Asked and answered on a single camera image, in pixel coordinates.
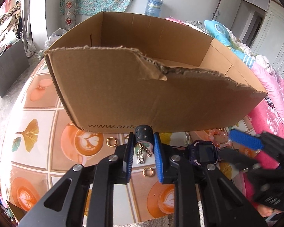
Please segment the right hand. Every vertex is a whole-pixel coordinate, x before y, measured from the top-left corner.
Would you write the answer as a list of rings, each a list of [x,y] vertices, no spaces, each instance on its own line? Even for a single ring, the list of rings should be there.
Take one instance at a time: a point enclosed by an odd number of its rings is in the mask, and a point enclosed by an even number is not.
[[[265,205],[259,204],[256,206],[257,211],[262,217],[270,217],[273,213],[279,213],[279,210],[276,210],[274,208],[269,208]]]

